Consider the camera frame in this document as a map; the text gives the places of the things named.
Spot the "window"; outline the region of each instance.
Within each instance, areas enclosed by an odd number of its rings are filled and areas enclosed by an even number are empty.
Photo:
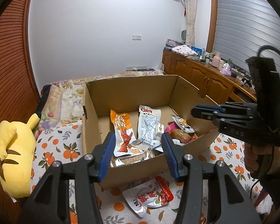
[[[208,52],[219,51],[248,70],[245,60],[267,44],[280,50],[280,18],[266,0],[212,0]],[[280,74],[277,53],[266,50],[262,55],[274,59]]]

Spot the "wooden louvered door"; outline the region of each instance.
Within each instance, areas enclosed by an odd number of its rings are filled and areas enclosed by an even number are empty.
[[[39,102],[27,41],[30,0],[13,0],[0,17],[0,122],[27,122]],[[0,183],[0,210],[15,223],[20,211]]]

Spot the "storage box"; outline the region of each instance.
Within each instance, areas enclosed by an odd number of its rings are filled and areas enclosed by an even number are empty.
[[[177,75],[110,78],[85,84],[83,97],[83,154],[91,153],[101,144],[109,131],[114,132],[110,109],[129,113],[137,136],[139,105],[161,109],[161,123],[165,128],[173,121],[171,114],[179,115],[196,130],[197,139],[184,146],[186,153],[198,155],[208,148],[218,136],[218,129],[211,121],[191,116],[197,104],[216,105],[208,96],[198,96],[199,89]],[[139,163],[109,168],[100,184],[108,189],[123,183],[140,180],[166,171],[164,155]]]

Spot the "pikachu plush toy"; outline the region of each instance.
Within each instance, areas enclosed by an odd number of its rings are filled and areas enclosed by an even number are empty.
[[[0,181],[3,189],[14,198],[30,195],[30,176],[35,138],[32,129],[39,122],[33,114],[27,124],[0,123]]]

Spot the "red and white snack package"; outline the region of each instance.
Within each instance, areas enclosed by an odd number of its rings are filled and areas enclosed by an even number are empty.
[[[174,196],[161,176],[123,191],[123,196],[129,206],[141,218],[146,215],[147,208],[164,206],[173,200]]]

